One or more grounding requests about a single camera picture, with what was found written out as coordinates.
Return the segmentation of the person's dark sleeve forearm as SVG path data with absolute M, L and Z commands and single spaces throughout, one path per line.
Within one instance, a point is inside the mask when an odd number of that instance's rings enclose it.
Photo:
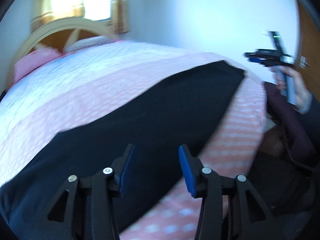
M 307 155 L 319 155 L 319 101 L 303 88 L 297 98 L 299 133 Z

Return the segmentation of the person's right hand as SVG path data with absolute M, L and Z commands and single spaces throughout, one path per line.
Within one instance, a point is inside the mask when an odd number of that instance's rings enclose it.
M 300 72 L 290 67 L 280 66 L 278 69 L 279 70 L 276 70 L 275 73 L 278 89 L 280 91 L 285 90 L 287 85 L 285 78 L 291 77 L 293 79 L 295 89 L 294 98 L 296 102 L 296 110 L 300 114 L 307 113 L 310 108 L 310 100 L 312 99 L 312 95 L 306 88 L 302 75 Z

